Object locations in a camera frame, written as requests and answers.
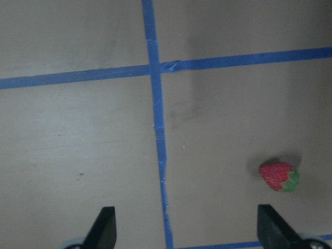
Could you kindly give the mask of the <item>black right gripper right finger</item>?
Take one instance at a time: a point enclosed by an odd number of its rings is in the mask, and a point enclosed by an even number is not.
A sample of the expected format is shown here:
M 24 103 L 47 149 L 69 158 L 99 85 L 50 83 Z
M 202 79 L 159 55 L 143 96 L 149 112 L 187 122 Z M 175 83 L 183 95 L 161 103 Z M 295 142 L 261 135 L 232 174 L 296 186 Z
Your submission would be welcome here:
M 269 204 L 257 208 L 257 237 L 263 248 L 296 248 L 302 238 Z

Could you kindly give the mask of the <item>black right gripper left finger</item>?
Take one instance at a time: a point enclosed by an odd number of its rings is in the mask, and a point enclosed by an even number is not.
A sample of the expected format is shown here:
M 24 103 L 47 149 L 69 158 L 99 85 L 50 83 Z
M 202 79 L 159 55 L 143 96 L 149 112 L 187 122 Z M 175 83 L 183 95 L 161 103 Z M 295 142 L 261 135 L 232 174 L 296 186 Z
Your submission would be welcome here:
M 103 207 L 88 232 L 82 248 L 114 249 L 116 244 L 116 214 L 113 206 Z

